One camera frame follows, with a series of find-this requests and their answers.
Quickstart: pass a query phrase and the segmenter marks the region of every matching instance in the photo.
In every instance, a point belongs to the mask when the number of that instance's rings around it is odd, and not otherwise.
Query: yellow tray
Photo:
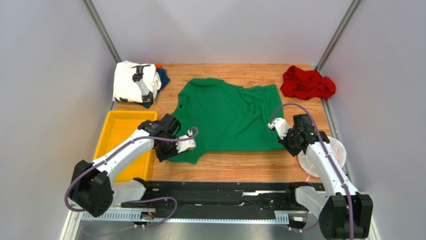
[[[102,133],[94,153],[94,159],[100,158],[130,137],[145,120],[157,120],[156,111],[112,110],[106,115]],[[151,151],[147,151],[127,166],[115,179],[115,183],[127,182],[133,178],[147,180],[150,168]]]

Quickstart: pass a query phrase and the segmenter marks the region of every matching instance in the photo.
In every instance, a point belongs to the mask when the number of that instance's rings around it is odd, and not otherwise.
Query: crumpled red fabric
[[[282,75],[282,79],[281,92],[290,98],[308,100],[317,97],[327,100],[336,92],[335,83],[329,77],[321,76],[317,70],[305,71],[293,65]]]

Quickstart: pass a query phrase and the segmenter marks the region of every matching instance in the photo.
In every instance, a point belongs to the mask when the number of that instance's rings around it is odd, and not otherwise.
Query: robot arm
[[[293,120],[294,126],[290,127],[285,119],[276,118],[268,124],[268,128],[277,131],[278,142],[292,156],[297,156],[301,151],[308,156],[322,180],[327,195],[327,198],[324,198],[306,183],[294,183],[296,187],[291,193],[294,194],[293,199],[318,218],[321,232],[326,239],[349,239],[348,196],[340,178],[342,176],[351,198],[354,236],[356,239],[367,238],[373,212],[373,201],[370,196],[359,193],[342,169],[334,167],[339,164],[330,141],[323,131],[320,131],[318,136],[308,115],[295,115]],[[320,138],[329,153],[328,156]]]
[[[114,183],[114,180],[130,163],[153,148],[160,162],[193,150],[196,147],[195,140],[191,137],[193,132],[189,130],[187,135],[177,140],[173,133],[179,127],[179,121],[170,114],[166,114],[160,121],[144,121],[128,139],[112,151],[92,163],[80,161],[74,168],[71,182],[92,166],[104,164],[85,174],[72,186],[69,198],[94,217],[102,215],[110,206],[140,200],[146,190],[144,180],[135,178],[118,183]]]

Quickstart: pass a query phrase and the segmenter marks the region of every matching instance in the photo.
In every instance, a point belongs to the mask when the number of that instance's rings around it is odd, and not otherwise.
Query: wooden table
[[[172,113],[178,104],[178,93],[193,78],[223,79],[229,84],[245,88],[276,84],[282,103],[303,105],[314,117],[318,128],[330,136],[321,100],[299,100],[283,96],[279,87],[283,73],[292,64],[163,64],[170,83],[160,92],[149,110],[158,112],[158,119]],[[310,70],[309,64],[297,64]],[[116,110],[146,110],[141,105],[118,102]],[[293,115],[304,112],[295,106],[284,109],[285,119],[293,125]],[[148,178],[166,181],[219,181],[219,182],[301,182],[307,174],[300,168],[296,157],[285,150],[259,152],[208,152],[197,162],[159,162],[152,154]],[[310,182],[319,182],[311,177]]]

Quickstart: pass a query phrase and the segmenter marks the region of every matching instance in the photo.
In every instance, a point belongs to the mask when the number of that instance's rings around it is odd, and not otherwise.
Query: green cloth
[[[196,148],[169,161],[195,164],[206,152],[283,149],[277,133],[268,128],[271,114],[280,105],[276,85],[243,88],[220,79],[194,78],[179,93],[172,115],[182,126],[178,136],[192,126],[199,129]],[[282,118],[283,112],[275,117]]]

